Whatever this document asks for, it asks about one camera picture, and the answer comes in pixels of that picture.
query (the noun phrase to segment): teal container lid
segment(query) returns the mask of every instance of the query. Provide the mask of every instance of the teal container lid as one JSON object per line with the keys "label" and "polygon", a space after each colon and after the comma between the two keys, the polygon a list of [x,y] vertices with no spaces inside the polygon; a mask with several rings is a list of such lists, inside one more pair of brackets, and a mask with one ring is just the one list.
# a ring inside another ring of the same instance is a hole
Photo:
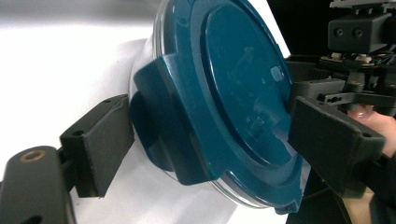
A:
{"label": "teal container lid", "polygon": [[261,17],[244,0],[174,0],[160,20],[131,102],[148,157],[181,184],[297,211],[309,165],[288,143],[290,74]]}

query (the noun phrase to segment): black mechanical part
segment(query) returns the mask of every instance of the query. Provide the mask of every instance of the black mechanical part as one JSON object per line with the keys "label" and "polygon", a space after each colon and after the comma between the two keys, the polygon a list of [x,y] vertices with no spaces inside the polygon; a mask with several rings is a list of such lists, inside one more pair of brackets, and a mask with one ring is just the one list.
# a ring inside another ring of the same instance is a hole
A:
{"label": "black mechanical part", "polygon": [[33,147],[8,161],[0,223],[75,223],[68,191],[104,197],[132,143],[128,95],[109,98],[61,136],[63,147]]}
{"label": "black mechanical part", "polygon": [[323,92],[342,91],[346,82],[340,79],[320,79],[311,81],[294,82],[291,85],[291,94],[289,99],[289,112],[292,113],[298,96],[310,99],[318,99]]}
{"label": "black mechanical part", "polygon": [[0,200],[0,223],[76,222],[53,147],[32,147],[12,157]]}
{"label": "black mechanical part", "polygon": [[304,197],[297,213],[290,213],[286,224],[351,224],[342,199],[311,170]]}
{"label": "black mechanical part", "polygon": [[379,160],[371,161],[361,181],[382,203],[396,209],[396,153],[392,158],[383,155]]}
{"label": "black mechanical part", "polygon": [[396,17],[392,16],[385,20],[382,33],[382,42],[396,44]]}
{"label": "black mechanical part", "polygon": [[61,135],[65,158],[77,169],[79,197],[104,197],[132,143],[128,96],[103,101]]}
{"label": "black mechanical part", "polygon": [[332,106],[297,97],[289,142],[340,196],[360,197],[368,164],[385,138]]}
{"label": "black mechanical part", "polygon": [[351,53],[370,53],[384,48],[382,27],[387,14],[347,15],[329,23],[329,49]]}

